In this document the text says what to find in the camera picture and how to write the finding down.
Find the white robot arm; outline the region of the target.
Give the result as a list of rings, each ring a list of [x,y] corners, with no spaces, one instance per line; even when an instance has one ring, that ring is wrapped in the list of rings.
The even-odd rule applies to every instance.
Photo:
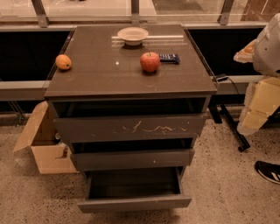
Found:
[[[237,131],[248,136],[256,133],[280,107],[280,13],[235,54],[234,61],[251,62],[262,75],[257,83],[248,84],[237,125]]]

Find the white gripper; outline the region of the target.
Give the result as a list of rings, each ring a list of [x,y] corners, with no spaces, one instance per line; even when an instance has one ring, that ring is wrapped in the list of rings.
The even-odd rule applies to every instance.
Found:
[[[268,77],[249,83],[237,130],[244,136],[256,133],[280,107],[280,79]]]

